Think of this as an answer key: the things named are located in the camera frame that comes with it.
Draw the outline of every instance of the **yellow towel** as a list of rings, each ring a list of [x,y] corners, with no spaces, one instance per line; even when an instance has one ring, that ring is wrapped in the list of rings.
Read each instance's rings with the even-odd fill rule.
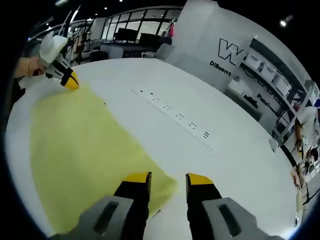
[[[113,195],[129,174],[152,172],[150,215],[177,185],[88,87],[35,105],[30,147],[35,187],[56,233],[70,231],[85,209]]]

